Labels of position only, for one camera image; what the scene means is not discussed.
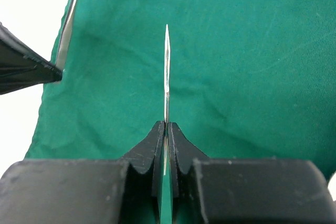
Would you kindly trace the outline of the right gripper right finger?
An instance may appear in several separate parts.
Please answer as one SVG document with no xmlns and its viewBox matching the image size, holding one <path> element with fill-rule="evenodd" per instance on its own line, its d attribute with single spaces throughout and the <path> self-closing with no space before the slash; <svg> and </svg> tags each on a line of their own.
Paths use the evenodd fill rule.
<svg viewBox="0 0 336 224">
<path fill-rule="evenodd" d="M 310 161 L 210 158 L 167 128 L 173 223 L 330 223 L 331 195 Z"/>
</svg>

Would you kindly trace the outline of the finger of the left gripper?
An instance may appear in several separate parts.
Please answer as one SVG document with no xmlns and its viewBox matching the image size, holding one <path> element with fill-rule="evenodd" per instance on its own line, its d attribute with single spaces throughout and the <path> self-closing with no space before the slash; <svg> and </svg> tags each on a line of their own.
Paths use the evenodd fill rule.
<svg viewBox="0 0 336 224">
<path fill-rule="evenodd" d="M 1 25 L 1 94 L 61 79 L 59 68 Z"/>
</svg>

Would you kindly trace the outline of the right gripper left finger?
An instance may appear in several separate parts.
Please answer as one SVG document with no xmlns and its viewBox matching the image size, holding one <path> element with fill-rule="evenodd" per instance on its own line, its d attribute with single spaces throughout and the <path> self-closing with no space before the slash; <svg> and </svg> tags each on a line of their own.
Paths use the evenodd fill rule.
<svg viewBox="0 0 336 224">
<path fill-rule="evenodd" d="M 1 177 L 1 223 L 159 223 L 165 126 L 118 159 L 25 159 Z"/>
</svg>

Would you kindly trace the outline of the steel tweezers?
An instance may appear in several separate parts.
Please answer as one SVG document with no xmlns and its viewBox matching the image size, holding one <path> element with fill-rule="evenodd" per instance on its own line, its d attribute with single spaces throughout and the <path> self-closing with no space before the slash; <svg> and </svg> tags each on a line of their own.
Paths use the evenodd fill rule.
<svg viewBox="0 0 336 224">
<path fill-rule="evenodd" d="M 56 67 L 61 71 L 64 70 L 67 59 L 67 53 L 71 41 L 76 5 L 77 0 L 70 0 L 69 8 L 67 10 L 66 18 L 60 34 L 60 40 L 58 44 L 57 57 L 56 57 Z"/>
<path fill-rule="evenodd" d="M 164 123 L 165 123 L 165 138 L 164 138 L 164 171 L 166 175 L 167 168 L 167 126 L 169 123 L 169 106 L 170 106 L 170 62 L 171 62 L 171 45 L 169 36 L 169 26 L 165 26 L 165 41 L 164 41 Z"/>
</svg>

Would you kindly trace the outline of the dark green surgical cloth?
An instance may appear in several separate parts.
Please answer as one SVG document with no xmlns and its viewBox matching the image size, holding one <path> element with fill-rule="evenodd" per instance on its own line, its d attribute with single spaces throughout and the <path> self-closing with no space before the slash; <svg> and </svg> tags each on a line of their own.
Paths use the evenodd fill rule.
<svg viewBox="0 0 336 224">
<path fill-rule="evenodd" d="M 166 24 L 168 125 L 210 158 L 300 159 L 334 174 L 335 0 L 77 0 L 26 157 L 118 159 L 164 123 Z M 159 223 L 173 223 L 167 140 Z"/>
</svg>

